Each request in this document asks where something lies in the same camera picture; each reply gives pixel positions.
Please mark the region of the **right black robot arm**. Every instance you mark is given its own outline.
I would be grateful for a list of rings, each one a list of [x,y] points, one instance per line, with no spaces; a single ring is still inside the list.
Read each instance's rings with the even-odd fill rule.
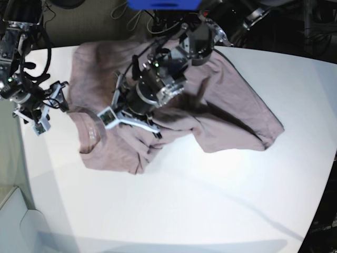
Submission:
[[[5,31],[1,39],[1,99],[15,103],[13,116],[31,123],[38,133],[50,128],[50,109],[69,110],[63,94],[68,82],[57,81],[46,90],[40,86],[51,77],[48,70],[52,44],[42,24],[45,6],[45,1],[8,1],[2,17]],[[38,36],[45,42],[47,60],[42,73],[32,76],[27,70],[35,69],[36,64],[25,58]]]

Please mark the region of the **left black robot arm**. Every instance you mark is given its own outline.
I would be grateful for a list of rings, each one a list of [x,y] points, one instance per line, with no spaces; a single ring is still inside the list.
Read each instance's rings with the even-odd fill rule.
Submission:
[[[214,47],[232,46],[268,11],[254,1],[225,1],[210,17],[190,14],[174,35],[144,49],[147,61],[132,57],[120,74],[111,105],[100,114],[107,129],[119,124],[161,137],[162,130],[192,131],[206,139],[221,133],[276,139],[284,127],[235,66]]]

